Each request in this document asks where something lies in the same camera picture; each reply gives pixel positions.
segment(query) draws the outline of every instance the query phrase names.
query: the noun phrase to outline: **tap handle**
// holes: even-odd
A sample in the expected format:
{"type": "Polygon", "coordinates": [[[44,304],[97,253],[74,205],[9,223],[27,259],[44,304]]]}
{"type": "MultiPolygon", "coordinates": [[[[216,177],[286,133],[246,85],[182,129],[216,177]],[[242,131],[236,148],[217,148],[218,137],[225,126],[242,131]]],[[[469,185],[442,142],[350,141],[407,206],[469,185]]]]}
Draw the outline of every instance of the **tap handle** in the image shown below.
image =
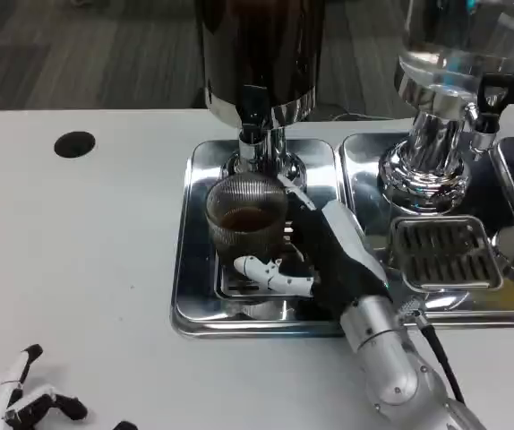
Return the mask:
{"type": "Polygon", "coordinates": [[[514,99],[514,73],[485,73],[480,81],[478,90],[478,107],[482,115],[497,115],[514,99]],[[486,96],[486,90],[490,88],[501,88],[505,90],[502,98],[490,101],[486,96]]]}

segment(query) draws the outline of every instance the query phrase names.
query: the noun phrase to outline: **white robotic hand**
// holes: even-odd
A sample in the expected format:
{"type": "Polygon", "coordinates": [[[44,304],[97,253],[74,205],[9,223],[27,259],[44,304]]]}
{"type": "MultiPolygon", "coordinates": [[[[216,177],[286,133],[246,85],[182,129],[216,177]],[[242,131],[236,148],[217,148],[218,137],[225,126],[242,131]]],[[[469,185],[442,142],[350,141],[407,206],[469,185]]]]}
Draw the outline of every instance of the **white robotic hand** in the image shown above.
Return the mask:
{"type": "Polygon", "coordinates": [[[58,408],[71,420],[84,419],[86,407],[76,398],[43,385],[22,397],[22,384],[30,365],[42,354],[40,345],[24,349],[13,365],[0,375],[0,430],[33,430],[51,408],[58,408]]]}

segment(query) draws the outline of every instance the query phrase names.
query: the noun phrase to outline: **white robotic finger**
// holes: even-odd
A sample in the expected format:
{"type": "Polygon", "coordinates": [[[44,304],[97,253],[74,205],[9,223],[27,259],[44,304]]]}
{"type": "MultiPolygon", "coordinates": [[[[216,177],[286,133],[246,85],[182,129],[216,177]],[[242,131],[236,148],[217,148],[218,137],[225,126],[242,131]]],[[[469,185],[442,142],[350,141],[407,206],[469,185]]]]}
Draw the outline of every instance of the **white robotic finger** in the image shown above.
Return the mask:
{"type": "Polygon", "coordinates": [[[31,345],[24,349],[0,382],[0,417],[2,417],[13,399],[21,397],[22,384],[30,370],[30,365],[42,354],[40,345],[31,345]]]}
{"type": "Polygon", "coordinates": [[[88,416],[88,410],[78,399],[64,396],[52,385],[43,385],[16,401],[6,410],[4,419],[12,427],[32,428],[51,408],[60,409],[73,421],[88,416]]]}
{"type": "Polygon", "coordinates": [[[236,270],[263,287],[292,296],[310,297],[313,277],[298,278],[278,272],[280,262],[263,263],[256,257],[247,255],[234,261],[236,270]]]}

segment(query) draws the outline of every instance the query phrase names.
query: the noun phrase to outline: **black cable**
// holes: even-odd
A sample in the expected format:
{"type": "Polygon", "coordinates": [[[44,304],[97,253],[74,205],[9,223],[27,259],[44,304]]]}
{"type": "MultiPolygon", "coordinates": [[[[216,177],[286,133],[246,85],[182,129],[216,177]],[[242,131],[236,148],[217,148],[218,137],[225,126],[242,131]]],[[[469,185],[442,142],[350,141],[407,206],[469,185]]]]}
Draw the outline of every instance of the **black cable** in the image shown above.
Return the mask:
{"type": "Polygon", "coordinates": [[[450,384],[452,391],[454,392],[454,398],[465,405],[464,396],[462,395],[462,391],[460,390],[460,386],[458,385],[458,380],[456,379],[456,375],[452,371],[452,367],[448,361],[448,356],[446,355],[446,351],[444,351],[444,347],[442,346],[440,339],[438,339],[438,335],[436,334],[436,330],[432,325],[428,324],[424,327],[420,327],[420,332],[423,334],[424,338],[428,340],[428,344],[430,348],[433,350],[436,359],[442,366],[444,373],[446,374],[446,378],[450,384]]]}

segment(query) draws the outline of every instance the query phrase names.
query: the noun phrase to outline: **dispenser tap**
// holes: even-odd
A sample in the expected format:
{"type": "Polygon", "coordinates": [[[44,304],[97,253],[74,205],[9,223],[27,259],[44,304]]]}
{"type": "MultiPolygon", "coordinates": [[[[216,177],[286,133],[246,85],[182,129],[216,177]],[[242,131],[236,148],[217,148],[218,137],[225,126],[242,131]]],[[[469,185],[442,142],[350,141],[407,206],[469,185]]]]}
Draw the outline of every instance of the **dispenser tap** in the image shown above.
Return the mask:
{"type": "Polygon", "coordinates": [[[500,131],[501,112],[513,97],[514,74],[486,73],[480,82],[477,102],[464,107],[464,118],[472,132],[470,150],[475,159],[493,146],[500,131]]]}

